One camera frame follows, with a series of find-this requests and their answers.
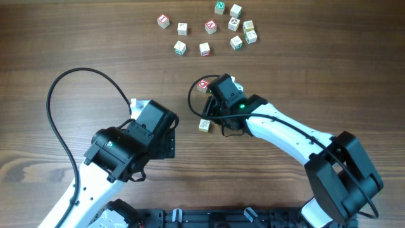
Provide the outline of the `red Q letter block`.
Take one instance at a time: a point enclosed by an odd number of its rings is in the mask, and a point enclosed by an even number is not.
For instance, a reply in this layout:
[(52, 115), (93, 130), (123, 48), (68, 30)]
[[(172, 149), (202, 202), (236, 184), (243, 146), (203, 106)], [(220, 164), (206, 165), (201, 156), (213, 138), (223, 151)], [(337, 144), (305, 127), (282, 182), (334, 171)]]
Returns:
[(197, 83), (197, 90), (200, 91), (200, 92), (206, 93), (207, 90), (208, 90), (208, 85), (209, 85), (209, 82), (208, 82), (208, 81), (206, 81), (206, 80), (200, 80), (200, 81)]

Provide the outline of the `yellow topped wooden block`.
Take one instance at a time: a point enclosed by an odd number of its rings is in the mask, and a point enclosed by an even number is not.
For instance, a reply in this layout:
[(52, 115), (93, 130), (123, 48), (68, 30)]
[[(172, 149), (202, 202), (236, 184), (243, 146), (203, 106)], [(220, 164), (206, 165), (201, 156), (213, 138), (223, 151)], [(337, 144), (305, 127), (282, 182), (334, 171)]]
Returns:
[(208, 132), (210, 126), (210, 121), (205, 119), (200, 119), (199, 122), (199, 131)]

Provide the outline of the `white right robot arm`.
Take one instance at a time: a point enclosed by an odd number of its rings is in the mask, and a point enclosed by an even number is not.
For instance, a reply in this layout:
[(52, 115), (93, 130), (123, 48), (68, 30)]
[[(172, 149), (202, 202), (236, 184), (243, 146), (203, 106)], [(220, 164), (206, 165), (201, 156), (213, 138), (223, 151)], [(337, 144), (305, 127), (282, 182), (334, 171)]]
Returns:
[(301, 124), (266, 99), (247, 97), (228, 74), (213, 76), (206, 87), (211, 95), (202, 117), (268, 141), (304, 167), (313, 197), (301, 215), (310, 226), (347, 225), (366, 205), (373, 212), (369, 217), (378, 218), (372, 198), (383, 181), (355, 135), (344, 131), (333, 136)]

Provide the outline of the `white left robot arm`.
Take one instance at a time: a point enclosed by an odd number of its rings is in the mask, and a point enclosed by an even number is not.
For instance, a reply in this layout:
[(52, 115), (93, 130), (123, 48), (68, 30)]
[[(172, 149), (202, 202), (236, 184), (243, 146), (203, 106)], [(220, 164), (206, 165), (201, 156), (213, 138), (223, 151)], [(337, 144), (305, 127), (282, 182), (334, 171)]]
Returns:
[(175, 156), (178, 116), (150, 100), (118, 127), (96, 132), (78, 175), (40, 223), (41, 227), (87, 227), (96, 213), (150, 160)]

